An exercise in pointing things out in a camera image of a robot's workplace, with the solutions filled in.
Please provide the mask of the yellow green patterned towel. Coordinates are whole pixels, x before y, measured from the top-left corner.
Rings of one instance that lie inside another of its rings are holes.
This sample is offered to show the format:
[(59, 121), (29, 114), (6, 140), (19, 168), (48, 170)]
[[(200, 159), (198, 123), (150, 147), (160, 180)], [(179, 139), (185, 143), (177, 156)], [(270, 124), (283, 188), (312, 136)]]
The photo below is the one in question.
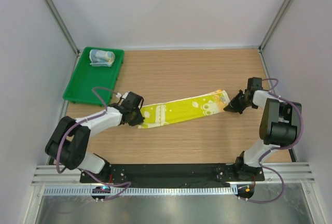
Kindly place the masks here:
[(202, 118), (224, 111), (230, 103), (229, 96), (224, 90), (189, 97), (181, 100), (145, 105), (141, 108), (144, 122), (139, 129), (150, 129), (164, 125), (176, 124), (188, 120)]

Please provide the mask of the blue polka dot towel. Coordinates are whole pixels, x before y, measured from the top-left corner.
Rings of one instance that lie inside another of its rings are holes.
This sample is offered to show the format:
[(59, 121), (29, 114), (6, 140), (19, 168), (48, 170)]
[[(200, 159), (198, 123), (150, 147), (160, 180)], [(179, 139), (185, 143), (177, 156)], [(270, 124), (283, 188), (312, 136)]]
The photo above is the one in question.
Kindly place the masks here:
[(111, 51), (92, 49), (89, 53), (90, 65), (96, 67), (111, 67), (115, 54)]

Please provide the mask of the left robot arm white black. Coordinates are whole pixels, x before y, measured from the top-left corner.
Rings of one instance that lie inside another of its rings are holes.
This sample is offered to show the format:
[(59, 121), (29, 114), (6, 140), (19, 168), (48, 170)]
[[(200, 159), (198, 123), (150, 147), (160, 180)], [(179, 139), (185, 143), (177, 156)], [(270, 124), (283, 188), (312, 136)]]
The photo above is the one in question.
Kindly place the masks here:
[(56, 162), (59, 174), (65, 170), (79, 169), (89, 177), (103, 183), (111, 174), (110, 163), (93, 153), (87, 152), (89, 139), (109, 128), (122, 124), (136, 126), (142, 124), (144, 117), (141, 108), (144, 98), (132, 91), (118, 95), (119, 102), (112, 103), (95, 114), (60, 119), (45, 153)]

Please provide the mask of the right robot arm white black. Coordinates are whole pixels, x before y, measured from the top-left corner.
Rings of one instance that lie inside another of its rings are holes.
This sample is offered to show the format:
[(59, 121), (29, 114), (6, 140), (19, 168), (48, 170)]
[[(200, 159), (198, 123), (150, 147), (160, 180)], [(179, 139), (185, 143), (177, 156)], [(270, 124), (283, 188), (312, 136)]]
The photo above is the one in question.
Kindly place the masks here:
[(259, 140), (228, 166), (231, 178), (239, 181), (263, 179), (262, 162), (274, 152), (297, 144), (303, 131), (302, 105), (265, 90), (263, 81), (258, 77), (249, 78), (247, 88), (240, 90), (224, 107), (224, 111), (239, 114), (248, 107), (263, 109)]

